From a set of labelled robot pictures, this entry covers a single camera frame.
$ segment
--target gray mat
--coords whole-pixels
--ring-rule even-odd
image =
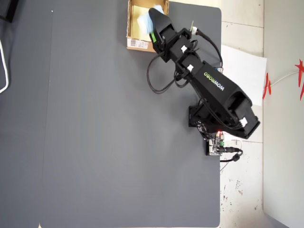
[[[192,20],[220,47],[219,9],[170,3],[176,29]],[[127,1],[55,1],[42,227],[215,227],[219,158],[206,157],[187,109],[191,86],[154,94],[155,54],[126,49]],[[199,39],[203,59],[218,64]],[[157,61],[156,88],[174,64]]]
[[[1,228],[37,228],[39,224],[52,5],[52,0],[20,0],[13,23],[0,20],[11,80],[0,94]]]

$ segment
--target barcode label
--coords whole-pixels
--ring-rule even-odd
[[[128,47],[131,48],[142,48],[142,49],[148,49],[149,43],[142,40],[136,40],[136,39],[128,39]]]
[[[131,39],[131,46],[136,47],[136,40],[135,39]]]

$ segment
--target circuit board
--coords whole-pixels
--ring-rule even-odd
[[[218,152],[219,147],[224,147],[224,134],[217,132],[213,139],[206,142],[206,155],[208,156],[221,156],[223,153]]]

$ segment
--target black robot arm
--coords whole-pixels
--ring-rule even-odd
[[[154,50],[165,62],[175,63],[174,81],[185,79],[185,84],[190,83],[200,97],[196,106],[189,107],[189,127],[198,128],[206,140],[218,131],[248,139],[260,124],[249,97],[229,78],[201,61],[194,47],[197,43],[191,42],[191,31],[184,28],[177,32],[170,18],[154,8],[149,15]]]

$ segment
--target floor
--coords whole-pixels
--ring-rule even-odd
[[[172,1],[221,8],[222,44],[263,56],[264,0]],[[263,124],[263,107],[254,105],[253,110]],[[219,228],[285,227],[263,212],[262,124],[249,140],[243,141],[244,156],[221,172]]]

